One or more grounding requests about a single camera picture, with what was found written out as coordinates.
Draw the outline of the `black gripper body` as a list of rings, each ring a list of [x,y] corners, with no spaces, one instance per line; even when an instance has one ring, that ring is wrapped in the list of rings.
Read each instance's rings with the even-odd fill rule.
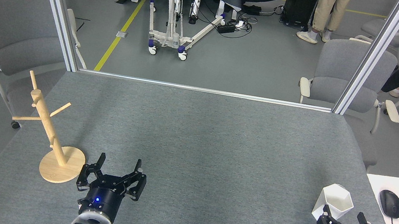
[[[119,206],[127,192],[124,184],[117,183],[118,178],[104,176],[103,181],[91,182],[90,189],[83,199],[79,199],[79,214],[85,211],[100,212],[114,223]]]

